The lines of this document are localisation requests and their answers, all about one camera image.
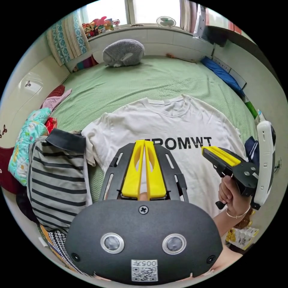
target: qr code sticker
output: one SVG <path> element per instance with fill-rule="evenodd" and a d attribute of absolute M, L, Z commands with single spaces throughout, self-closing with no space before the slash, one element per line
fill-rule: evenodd
<path fill-rule="evenodd" d="M 131 277 L 135 282 L 158 281 L 157 260 L 131 260 Z"/>

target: striped shirt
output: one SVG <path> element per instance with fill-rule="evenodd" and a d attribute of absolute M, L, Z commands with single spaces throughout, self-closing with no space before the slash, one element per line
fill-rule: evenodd
<path fill-rule="evenodd" d="M 53 129 L 29 146 L 27 194 L 47 231 L 67 234 L 74 217 L 86 207 L 85 145 L 84 137 Z"/>

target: pink cloth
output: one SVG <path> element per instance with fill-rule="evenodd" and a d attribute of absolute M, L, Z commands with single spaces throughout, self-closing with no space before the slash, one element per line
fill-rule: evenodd
<path fill-rule="evenodd" d="M 49 108 L 53 111 L 66 97 L 68 97 L 72 92 L 72 89 L 67 90 L 64 94 L 60 97 L 52 96 L 48 97 L 42 104 L 42 108 Z"/>

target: window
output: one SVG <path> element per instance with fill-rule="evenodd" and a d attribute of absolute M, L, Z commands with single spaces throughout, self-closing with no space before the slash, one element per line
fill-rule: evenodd
<path fill-rule="evenodd" d="M 161 16 L 169 16 L 180 27 L 183 0 L 98 0 L 81 9 L 83 23 L 106 16 L 119 19 L 120 25 L 156 24 Z"/>
<path fill-rule="evenodd" d="M 179 0 L 133 0 L 136 23 L 156 23 L 158 17 L 169 16 L 180 27 Z"/>
<path fill-rule="evenodd" d="M 121 25 L 127 24 L 125 0 L 99 0 L 86 6 L 86 23 L 92 22 L 96 18 L 107 16 L 107 19 L 120 20 Z"/>

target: window frame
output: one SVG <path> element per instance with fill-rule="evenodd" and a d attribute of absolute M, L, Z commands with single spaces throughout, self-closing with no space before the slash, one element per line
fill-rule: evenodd
<path fill-rule="evenodd" d="M 130 27 L 132 24 L 136 24 L 133 0 L 124 0 L 124 1 L 125 1 L 127 24 L 119 25 L 120 28 L 127 28 L 127 27 Z M 174 26 L 172 27 L 172 29 L 184 30 L 185 19 L 187 17 L 186 15 L 187 12 L 185 9 L 185 1 L 186 0 L 179 0 L 180 2 L 180 26 Z M 82 23 L 89 23 L 87 5 L 80 8 L 79 12 L 80 12 L 80 18 L 81 18 Z M 142 24 L 144 25 L 144 27 L 159 27 L 157 23 L 137 23 L 137 24 Z"/>

